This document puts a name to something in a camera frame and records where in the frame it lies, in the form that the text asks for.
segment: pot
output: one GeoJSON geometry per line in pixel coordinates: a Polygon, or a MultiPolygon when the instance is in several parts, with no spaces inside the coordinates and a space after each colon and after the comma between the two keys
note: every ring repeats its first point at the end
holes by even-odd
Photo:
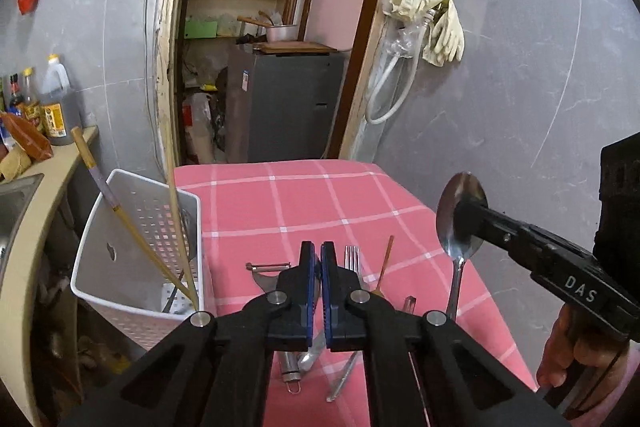
{"type": "Polygon", "coordinates": [[[283,42],[283,41],[297,41],[298,29],[297,24],[287,24],[283,26],[274,26],[268,22],[257,21],[250,17],[239,16],[240,22],[246,22],[248,24],[255,24],[256,26],[262,26],[267,29],[267,41],[268,42],[283,42]]]}

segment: wire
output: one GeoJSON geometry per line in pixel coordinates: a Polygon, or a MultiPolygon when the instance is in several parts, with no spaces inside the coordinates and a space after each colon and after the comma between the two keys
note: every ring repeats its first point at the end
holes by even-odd
{"type": "Polygon", "coordinates": [[[149,4],[149,0],[145,0],[144,6],[143,6],[143,12],[142,12],[142,20],[143,20],[142,32],[144,33],[144,38],[145,38],[145,103],[146,103],[145,105],[146,105],[146,116],[149,121],[149,128],[151,129],[151,136],[152,136],[151,141],[154,144],[154,159],[156,160],[156,167],[158,168],[158,173],[161,176],[163,176],[164,168],[162,168],[162,162],[159,160],[158,141],[156,140],[156,133],[154,132],[154,129],[156,128],[156,126],[154,125],[154,119],[151,116],[151,107],[149,104],[149,74],[148,74],[149,46],[148,46],[148,41],[146,36],[146,19],[147,19],[146,11],[148,8],[148,4],[149,4]]]}
{"type": "Polygon", "coordinates": [[[394,67],[398,63],[400,59],[400,55],[394,55],[389,63],[388,67],[380,77],[380,79],[374,84],[373,90],[369,97],[369,102],[367,102],[367,110],[365,111],[365,118],[370,124],[379,124],[383,123],[389,118],[391,118],[395,113],[400,109],[400,106],[404,103],[404,100],[409,96],[409,91],[411,87],[414,85],[415,75],[418,71],[418,64],[420,63],[420,52],[422,51],[422,41],[424,40],[424,35],[427,33],[428,25],[425,23],[420,26],[420,31],[418,32],[418,38],[416,42],[416,46],[414,49],[414,56],[411,61],[411,72],[409,73],[409,80],[407,80],[406,85],[404,86],[404,90],[402,91],[400,97],[396,101],[396,103],[389,109],[385,114],[378,118],[373,118],[373,104],[378,97],[378,93],[382,89],[382,86],[385,85],[386,80],[388,79],[391,72],[394,70],[394,67]]]}
{"type": "Polygon", "coordinates": [[[187,71],[189,71],[191,74],[194,74],[195,76],[198,76],[198,70],[196,69],[195,66],[193,66],[192,64],[189,65],[187,63],[187,53],[189,52],[189,49],[191,48],[191,42],[189,40],[185,40],[184,43],[184,48],[182,49],[182,64],[183,66],[187,69],[187,71]]]}

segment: spoon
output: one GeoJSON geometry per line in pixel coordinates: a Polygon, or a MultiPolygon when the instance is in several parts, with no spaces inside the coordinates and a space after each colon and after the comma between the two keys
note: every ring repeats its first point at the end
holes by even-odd
{"type": "Polygon", "coordinates": [[[480,200],[487,206],[484,190],[478,179],[470,172],[459,172],[450,179],[444,188],[438,209],[436,211],[436,232],[442,249],[453,261],[453,280],[449,303],[447,304],[447,317],[454,322],[458,315],[458,300],[460,299],[460,285],[462,284],[462,270],[466,261],[478,251],[482,245],[482,239],[476,236],[461,237],[456,234],[454,222],[454,210],[460,200],[473,198],[480,200]]]}

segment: white plastic basket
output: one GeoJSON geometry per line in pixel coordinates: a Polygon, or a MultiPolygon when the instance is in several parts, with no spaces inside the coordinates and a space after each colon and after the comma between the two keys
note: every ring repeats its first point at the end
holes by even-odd
{"type": "MultiPolygon", "coordinates": [[[[151,248],[179,277],[181,265],[168,186],[120,169],[110,174],[107,183],[123,209],[137,222],[151,248]]],[[[191,269],[199,308],[205,309],[205,302],[213,301],[213,294],[202,255],[200,198],[179,190],[178,201],[181,209],[196,221],[196,226],[191,226],[197,228],[197,234],[188,234],[192,236],[188,243],[196,248],[191,269]]],[[[100,195],[82,234],[71,276],[73,293],[130,339],[151,349],[193,311],[189,299],[178,291],[171,311],[162,313],[173,288],[100,195]]]]}

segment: gray wall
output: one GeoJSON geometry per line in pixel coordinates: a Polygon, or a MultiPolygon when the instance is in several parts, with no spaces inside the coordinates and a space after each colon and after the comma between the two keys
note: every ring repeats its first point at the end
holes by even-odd
{"type": "MultiPolygon", "coordinates": [[[[149,0],[151,95],[155,6],[149,0]]],[[[79,91],[83,123],[99,127],[92,149],[102,171],[119,167],[158,178],[145,108],[142,12],[143,0],[40,0],[35,12],[20,15],[16,0],[0,0],[0,74],[34,66],[40,79],[47,55],[60,54],[79,91]]],[[[78,170],[70,191],[85,217],[96,196],[85,169],[78,170]]]]}
{"type": "MultiPolygon", "coordinates": [[[[356,157],[374,154],[434,209],[451,175],[469,170],[492,207],[591,248],[600,149],[640,128],[638,11],[631,0],[455,3],[462,62],[423,62],[409,99],[383,130],[367,128],[356,157]]],[[[474,264],[534,370],[559,301],[495,248],[474,264]]]]}

